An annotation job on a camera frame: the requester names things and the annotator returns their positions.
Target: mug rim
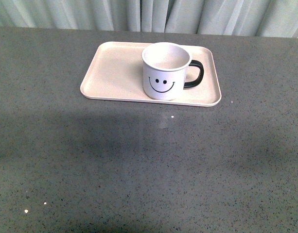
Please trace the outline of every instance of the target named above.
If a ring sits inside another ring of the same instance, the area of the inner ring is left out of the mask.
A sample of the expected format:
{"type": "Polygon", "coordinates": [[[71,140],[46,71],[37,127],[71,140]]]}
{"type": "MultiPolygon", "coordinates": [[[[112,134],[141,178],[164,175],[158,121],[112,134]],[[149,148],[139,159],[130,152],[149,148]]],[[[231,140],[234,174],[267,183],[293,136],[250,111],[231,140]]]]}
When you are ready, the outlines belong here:
{"type": "Polygon", "coordinates": [[[178,44],[175,44],[175,43],[171,43],[171,42],[157,42],[157,43],[153,43],[151,45],[148,45],[142,51],[141,57],[142,57],[143,62],[146,63],[149,67],[151,67],[153,69],[156,69],[156,70],[160,70],[160,71],[177,71],[177,70],[182,70],[182,69],[186,68],[191,63],[191,60],[192,60],[191,54],[185,48],[183,48],[181,45],[178,45],[178,44]],[[172,46],[175,46],[175,47],[180,48],[183,51],[185,51],[188,54],[188,56],[189,56],[188,62],[186,64],[184,64],[183,66],[176,67],[176,68],[160,68],[160,67],[157,67],[155,65],[149,64],[148,61],[146,61],[146,59],[144,58],[145,53],[150,49],[150,47],[159,46],[159,45],[162,45],[162,44],[172,45],[172,46]]]}

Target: smiley face mug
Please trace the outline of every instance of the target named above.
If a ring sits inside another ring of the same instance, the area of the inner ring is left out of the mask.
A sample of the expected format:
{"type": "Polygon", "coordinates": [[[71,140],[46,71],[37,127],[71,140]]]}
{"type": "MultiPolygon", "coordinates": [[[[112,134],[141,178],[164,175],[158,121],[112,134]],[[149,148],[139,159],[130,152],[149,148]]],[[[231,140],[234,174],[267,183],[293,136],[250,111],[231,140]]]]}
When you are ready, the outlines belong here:
{"type": "Polygon", "coordinates": [[[192,60],[180,45],[160,42],[147,46],[142,52],[143,89],[156,100],[174,100],[184,89],[198,86],[204,76],[201,62],[192,60]],[[200,69],[197,79],[185,82],[188,66],[200,69]]]}

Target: smile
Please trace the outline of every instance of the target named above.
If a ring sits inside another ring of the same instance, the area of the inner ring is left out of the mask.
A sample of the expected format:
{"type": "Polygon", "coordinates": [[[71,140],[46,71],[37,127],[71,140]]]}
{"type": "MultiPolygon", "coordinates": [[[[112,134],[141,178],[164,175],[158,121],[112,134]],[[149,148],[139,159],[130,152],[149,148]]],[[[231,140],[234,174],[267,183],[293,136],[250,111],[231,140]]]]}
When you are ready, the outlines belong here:
{"type": "MultiPolygon", "coordinates": [[[[151,78],[150,77],[149,77],[149,83],[150,83],[150,86],[152,87],[151,78]]],[[[165,92],[168,92],[170,89],[172,89],[173,86],[174,86],[174,84],[175,84],[175,82],[173,82],[173,85],[168,90],[166,90],[166,91],[157,91],[157,90],[154,89],[154,87],[152,87],[152,89],[155,90],[156,92],[159,92],[159,93],[165,93],[165,92]]]]}

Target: curtain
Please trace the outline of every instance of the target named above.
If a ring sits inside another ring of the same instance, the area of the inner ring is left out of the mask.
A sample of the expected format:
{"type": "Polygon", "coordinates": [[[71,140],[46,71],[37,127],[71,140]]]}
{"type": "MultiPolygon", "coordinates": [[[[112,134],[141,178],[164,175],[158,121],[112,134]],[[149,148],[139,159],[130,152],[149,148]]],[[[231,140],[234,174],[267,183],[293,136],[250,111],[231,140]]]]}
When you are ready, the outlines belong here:
{"type": "Polygon", "coordinates": [[[0,0],[0,26],[298,38],[298,0],[0,0]]]}

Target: tray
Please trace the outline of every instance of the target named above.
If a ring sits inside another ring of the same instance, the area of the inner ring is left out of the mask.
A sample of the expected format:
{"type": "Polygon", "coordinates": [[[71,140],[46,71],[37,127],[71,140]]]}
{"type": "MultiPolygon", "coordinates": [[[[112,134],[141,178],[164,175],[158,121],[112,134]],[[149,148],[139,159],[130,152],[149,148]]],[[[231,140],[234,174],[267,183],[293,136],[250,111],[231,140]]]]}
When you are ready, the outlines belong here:
{"type": "MultiPolygon", "coordinates": [[[[204,78],[197,87],[186,89],[175,100],[154,100],[146,95],[142,81],[141,53],[148,43],[106,42],[101,44],[87,70],[80,90],[94,100],[163,103],[211,107],[221,99],[218,77],[210,50],[198,46],[183,46],[192,59],[204,66],[204,78]]],[[[186,82],[197,77],[199,70],[188,68],[186,82]]]]}

